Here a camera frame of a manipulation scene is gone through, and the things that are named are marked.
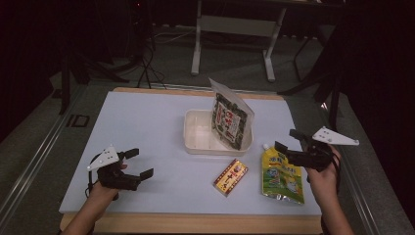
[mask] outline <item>plastic tray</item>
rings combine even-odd
[[[253,143],[253,136],[248,147],[231,150],[224,146],[211,132],[211,111],[189,110],[184,120],[184,142],[186,151],[195,155],[243,156]]]

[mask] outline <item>small snack box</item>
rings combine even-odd
[[[239,160],[235,159],[214,180],[213,186],[224,196],[228,197],[247,171],[248,168]]]

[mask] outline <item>snack bag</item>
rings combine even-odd
[[[210,80],[216,92],[211,117],[211,128],[226,147],[235,150],[248,148],[248,135],[254,121],[254,111],[236,93],[225,85]]]
[[[304,204],[301,168],[289,164],[286,156],[264,145],[262,154],[262,194],[281,201]]]

